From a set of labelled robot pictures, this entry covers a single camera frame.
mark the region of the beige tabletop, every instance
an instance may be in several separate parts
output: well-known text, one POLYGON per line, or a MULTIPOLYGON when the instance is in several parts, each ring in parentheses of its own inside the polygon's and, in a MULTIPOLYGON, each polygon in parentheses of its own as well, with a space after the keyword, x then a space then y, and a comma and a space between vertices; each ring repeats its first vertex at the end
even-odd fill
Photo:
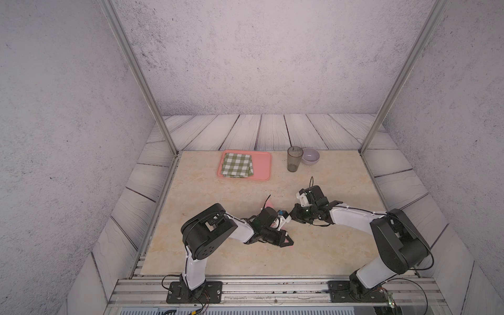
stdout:
MULTIPOLYGON (((313 166, 287 171, 285 151, 272 154, 267 181, 219 178, 222 152, 185 151, 142 267, 143 275, 179 274, 185 264, 182 224, 214 203, 228 213, 248 218, 260 212, 266 197, 276 210, 290 212, 295 195, 308 188, 310 177, 329 201, 340 200, 372 211, 383 205, 357 151, 321 151, 313 166)), ((340 225, 310 226, 291 221, 284 226, 294 245, 245 245, 226 240, 209 258, 207 275, 349 275, 378 256, 373 237, 340 225)))

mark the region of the concrete wall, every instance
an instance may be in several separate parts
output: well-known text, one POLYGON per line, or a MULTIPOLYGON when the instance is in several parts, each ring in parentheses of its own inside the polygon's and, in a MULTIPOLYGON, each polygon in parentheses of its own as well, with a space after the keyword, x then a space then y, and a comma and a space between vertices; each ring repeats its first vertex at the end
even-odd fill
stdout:
POLYGON ((0 3, 0 313, 64 301, 154 124, 96 0, 0 3))
POLYGON ((385 127, 504 297, 504 3, 452 1, 385 127))
POLYGON ((375 113, 433 0, 114 0, 163 115, 375 113))

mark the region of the bowl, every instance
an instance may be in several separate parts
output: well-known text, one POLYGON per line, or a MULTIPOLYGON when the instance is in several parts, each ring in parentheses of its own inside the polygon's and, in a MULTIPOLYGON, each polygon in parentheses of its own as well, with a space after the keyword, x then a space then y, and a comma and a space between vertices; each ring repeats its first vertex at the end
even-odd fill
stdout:
POLYGON ((320 153, 314 148, 304 148, 303 149, 303 164, 304 165, 315 165, 320 159, 320 153))

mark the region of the pink object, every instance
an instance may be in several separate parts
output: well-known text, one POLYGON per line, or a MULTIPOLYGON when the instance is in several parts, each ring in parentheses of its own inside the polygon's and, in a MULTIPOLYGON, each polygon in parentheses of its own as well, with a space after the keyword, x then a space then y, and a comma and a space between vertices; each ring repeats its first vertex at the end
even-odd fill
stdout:
POLYGON ((266 205, 265 205, 264 207, 265 207, 265 208, 270 207, 270 208, 273 208, 273 209, 274 209, 273 204, 271 203, 271 201, 270 201, 269 199, 268 199, 268 201, 266 201, 266 205))
POLYGON ((217 167, 217 176, 220 178, 232 178, 224 177, 222 175, 222 162, 224 162, 224 156, 226 153, 238 153, 238 154, 249 154, 252 156, 252 167, 254 168, 254 174, 249 177, 244 177, 240 179, 255 179, 255 180, 268 180, 271 177, 271 153, 262 151, 240 151, 240 150, 225 150, 222 152, 222 157, 217 167))

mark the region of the checkered cloth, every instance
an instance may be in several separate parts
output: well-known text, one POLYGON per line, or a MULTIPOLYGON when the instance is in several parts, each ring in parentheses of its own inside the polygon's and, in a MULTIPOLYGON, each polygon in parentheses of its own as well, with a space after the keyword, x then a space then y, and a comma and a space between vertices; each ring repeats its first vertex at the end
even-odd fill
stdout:
POLYGON ((224 177, 243 178, 252 176, 252 156, 248 154, 226 153, 222 162, 221 174, 224 177))

